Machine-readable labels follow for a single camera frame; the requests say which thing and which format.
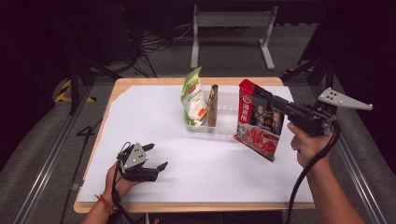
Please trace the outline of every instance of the white sheet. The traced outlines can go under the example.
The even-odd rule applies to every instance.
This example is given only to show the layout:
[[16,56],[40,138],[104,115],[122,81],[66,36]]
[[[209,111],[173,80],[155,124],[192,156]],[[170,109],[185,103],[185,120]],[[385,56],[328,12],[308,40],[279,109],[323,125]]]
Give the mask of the white sheet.
[[[288,87],[264,87],[292,101]],[[96,202],[105,188],[107,169],[125,142],[154,143],[144,167],[168,166],[156,182],[133,188],[123,202],[133,203],[286,203],[302,171],[290,147],[286,127],[270,162],[231,135],[190,133],[183,120],[182,86],[132,86],[112,104],[78,202]],[[238,93],[237,86],[219,92]],[[230,127],[236,129],[237,116]],[[295,202],[312,203],[304,181]]]

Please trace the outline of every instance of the metal frame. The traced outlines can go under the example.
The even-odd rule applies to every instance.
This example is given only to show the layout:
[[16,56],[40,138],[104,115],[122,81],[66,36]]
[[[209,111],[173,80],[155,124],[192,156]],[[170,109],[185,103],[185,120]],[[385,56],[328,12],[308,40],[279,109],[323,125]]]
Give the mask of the metal frame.
[[259,39],[259,44],[268,70],[274,70],[275,66],[268,49],[268,42],[274,27],[276,13],[277,7],[273,7],[272,11],[200,12],[198,10],[198,6],[194,6],[191,69],[198,67],[199,27],[253,26],[265,28],[265,37],[263,39]]

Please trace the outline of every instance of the chair leg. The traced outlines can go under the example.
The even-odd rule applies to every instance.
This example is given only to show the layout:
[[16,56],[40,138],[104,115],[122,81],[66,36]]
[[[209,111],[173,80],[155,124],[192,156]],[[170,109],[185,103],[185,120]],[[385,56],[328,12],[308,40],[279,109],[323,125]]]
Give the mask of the chair leg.
[[194,17],[193,17],[193,31],[194,40],[192,43],[191,53],[191,70],[198,67],[198,55],[199,55],[199,39],[198,39],[198,7],[194,6]]
[[274,62],[271,58],[271,54],[268,49],[268,41],[270,40],[272,29],[274,27],[276,13],[277,13],[277,7],[273,7],[272,13],[271,13],[272,16],[271,16],[270,20],[268,20],[268,24],[266,26],[265,39],[259,40],[260,48],[262,49],[262,56],[264,56],[264,60],[265,60],[268,70],[275,70]]

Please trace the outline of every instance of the wrist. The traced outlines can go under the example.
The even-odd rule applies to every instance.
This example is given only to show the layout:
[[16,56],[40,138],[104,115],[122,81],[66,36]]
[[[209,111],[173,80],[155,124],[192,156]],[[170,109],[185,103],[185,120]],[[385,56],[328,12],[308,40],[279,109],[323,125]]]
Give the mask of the wrist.
[[331,174],[332,167],[330,166],[330,161],[327,158],[318,161],[308,173],[308,175],[313,178],[325,177]]
[[111,192],[103,192],[102,197],[107,201],[108,206],[111,208],[114,208],[114,203],[113,203],[113,196],[111,195]]

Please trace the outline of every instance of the red bag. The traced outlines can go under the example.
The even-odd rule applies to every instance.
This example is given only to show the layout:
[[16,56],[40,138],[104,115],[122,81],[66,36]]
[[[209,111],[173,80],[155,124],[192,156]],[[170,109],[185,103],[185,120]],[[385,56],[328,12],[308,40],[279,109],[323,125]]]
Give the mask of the red bag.
[[254,149],[269,161],[275,160],[284,114],[271,106],[272,93],[248,79],[239,84],[239,111],[236,140]]

